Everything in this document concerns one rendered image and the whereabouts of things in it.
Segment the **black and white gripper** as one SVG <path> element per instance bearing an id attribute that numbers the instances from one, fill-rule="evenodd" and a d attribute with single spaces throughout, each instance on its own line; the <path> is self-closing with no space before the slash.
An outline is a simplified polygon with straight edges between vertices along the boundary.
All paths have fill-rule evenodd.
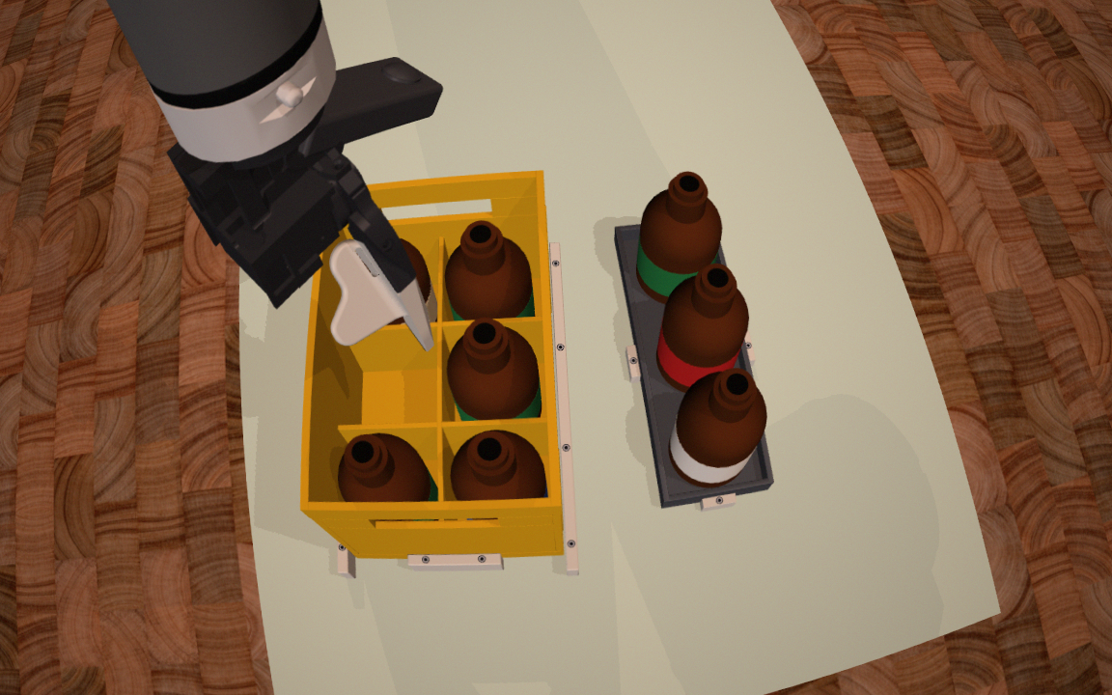
<path id="1" fill-rule="evenodd" d="M 337 244 L 328 260 L 342 291 L 334 339 L 356 345 L 403 317 L 429 351 L 435 342 L 416 271 L 356 163 L 342 155 L 345 143 L 306 158 L 297 150 L 322 111 L 325 105 L 290 141 L 244 161 L 202 161 L 180 142 L 167 153 L 205 232 L 259 285 L 275 311 L 319 271 L 320 254 L 348 224 L 353 240 Z"/>

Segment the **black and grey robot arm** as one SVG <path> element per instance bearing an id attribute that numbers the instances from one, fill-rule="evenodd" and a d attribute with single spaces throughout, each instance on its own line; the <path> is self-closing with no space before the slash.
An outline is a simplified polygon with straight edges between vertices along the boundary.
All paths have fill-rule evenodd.
<path id="1" fill-rule="evenodd" d="M 398 57 L 336 70 L 320 0 L 106 1 L 173 136 L 203 161 L 268 153 L 326 103 L 297 147 L 325 153 L 428 118 L 444 92 Z"/>

